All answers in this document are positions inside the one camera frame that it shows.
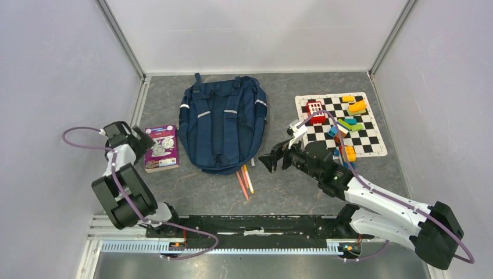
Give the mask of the purple paperback book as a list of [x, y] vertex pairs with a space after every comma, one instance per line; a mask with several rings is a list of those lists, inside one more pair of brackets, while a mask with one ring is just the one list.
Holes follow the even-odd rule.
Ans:
[[147, 173], [180, 166], [176, 130], [174, 124], [145, 129], [145, 133], [153, 140], [153, 146], [147, 151], [144, 159], [144, 170]]

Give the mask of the navy blue student backpack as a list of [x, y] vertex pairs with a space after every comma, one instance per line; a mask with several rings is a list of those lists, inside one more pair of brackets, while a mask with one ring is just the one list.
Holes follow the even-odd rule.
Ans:
[[267, 119], [267, 98], [250, 76], [195, 83], [185, 90], [177, 135], [190, 162], [205, 173], [229, 175], [258, 152]]

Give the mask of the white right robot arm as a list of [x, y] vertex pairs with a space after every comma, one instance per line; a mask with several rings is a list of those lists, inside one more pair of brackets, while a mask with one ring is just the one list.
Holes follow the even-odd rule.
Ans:
[[292, 166], [315, 179], [326, 195], [349, 202], [335, 222], [339, 235], [373, 235], [413, 250], [437, 269], [450, 267], [464, 232], [447, 204], [428, 205], [381, 188], [335, 162], [333, 152], [320, 142], [304, 150], [300, 143], [288, 144], [276, 144], [259, 161], [274, 173], [282, 160], [284, 170]]

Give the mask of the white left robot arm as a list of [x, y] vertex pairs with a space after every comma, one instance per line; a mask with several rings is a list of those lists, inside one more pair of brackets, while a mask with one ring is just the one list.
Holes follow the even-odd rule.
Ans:
[[181, 233], [183, 222], [166, 202], [159, 203], [134, 165], [154, 145], [138, 126], [116, 121], [102, 129], [107, 136], [105, 157], [108, 165], [91, 188], [111, 223], [119, 230], [143, 225], [167, 236]]

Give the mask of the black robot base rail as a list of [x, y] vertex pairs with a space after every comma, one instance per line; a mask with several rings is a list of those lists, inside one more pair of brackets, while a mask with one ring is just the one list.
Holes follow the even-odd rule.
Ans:
[[373, 239], [336, 215], [189, 215], [178, 224], [148, 229], [146, 236], [167, 238], [173, 251], [324, 248], [328, 239]]

